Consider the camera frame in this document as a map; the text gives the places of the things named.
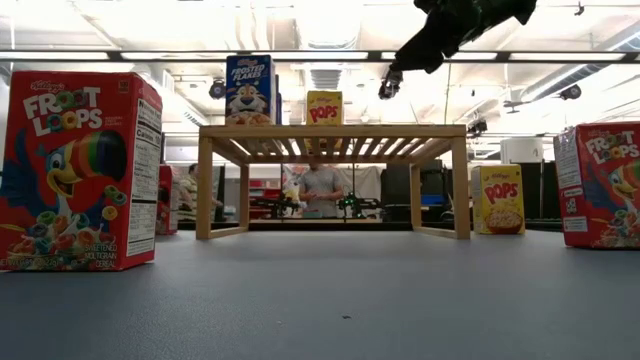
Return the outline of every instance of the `froot loops logo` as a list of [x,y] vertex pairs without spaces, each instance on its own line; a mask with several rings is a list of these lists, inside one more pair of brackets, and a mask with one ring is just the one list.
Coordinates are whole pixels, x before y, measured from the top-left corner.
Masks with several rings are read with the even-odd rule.
[[640,156],[638,145],[633,143],[633,131],[622,131],[591,139],[586,142],[587,150],[593,155],[596,164],[624,157]]

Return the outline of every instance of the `ceiling light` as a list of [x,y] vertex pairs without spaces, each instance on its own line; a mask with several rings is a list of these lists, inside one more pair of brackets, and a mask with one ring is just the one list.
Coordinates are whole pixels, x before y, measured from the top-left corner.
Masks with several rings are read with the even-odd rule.
[[484,51],[478,51],[478,52],[459,52],[456,53],[455,55],[453,55],[451,57],[451,60],[466,60],[466,61],[473,61],[473,60],[493,60],[496,58],[496,56],[498,56],[498,53],[496,52],[484,52]]
[[394,52],[383,52],[380,57],[382,58],[382,60],[395,60],[396,53],[394,53]]
[[365,60],[366,51],[292,51],[292,52],[252,52],[252,55],[271,55],[274,60]]
[[517,61],[574,61],[589,63],[592,61],[617,61],[625,56],[624,53],[513,53],[511,60]]
[[106,52],[100,51],[0,51],[0,59],[16,60],[109,60]]
[[123,52],[126,60],[222,60],[227,56],[236,55],[235,52]]

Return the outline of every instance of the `wooden table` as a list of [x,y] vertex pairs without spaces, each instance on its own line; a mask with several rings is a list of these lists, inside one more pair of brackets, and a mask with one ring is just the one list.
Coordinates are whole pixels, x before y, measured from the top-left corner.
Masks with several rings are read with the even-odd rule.
[[[249,165],[281,163],[404,163],[411,166],[411,225],[414,231],[457,239],[470,238],[467,173],[467,129],[464,125],[365,126],[203,126],[198,149],[196,237],[212,239],[249,229]],[[311,143],[307,151],[305,140]],[[321,140],[326,141],[325,149]],[[295,151],[292,144],[297,144]],[[364,153],[361,149],[368,143]],[[420,166],[443,153],[453,154],[455,230],[422,226]],[[213,152],[240,167],[239,226],[211,230]]]

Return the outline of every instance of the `cereal bowl image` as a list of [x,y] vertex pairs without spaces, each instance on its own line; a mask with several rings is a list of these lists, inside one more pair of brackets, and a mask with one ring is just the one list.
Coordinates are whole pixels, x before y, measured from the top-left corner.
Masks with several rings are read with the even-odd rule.
[[266,126],[271,125],[271,119],[262,113],[244,111],[227,116],[227,123],[246,126]]
[[493,234],[518,234],[522,228],[524,220],[522,216],[514,211],[497,210],[493,211],[485,218],[487,228]]

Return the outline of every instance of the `camera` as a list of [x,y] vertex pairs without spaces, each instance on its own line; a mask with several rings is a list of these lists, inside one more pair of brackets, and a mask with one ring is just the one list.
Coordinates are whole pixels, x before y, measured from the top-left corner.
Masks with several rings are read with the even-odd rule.
[[214,99],[222,99],[225,91],[226,87],[224,85],[224,80],[216,79],[213,80],[213,85],[209,88],[209,96]]

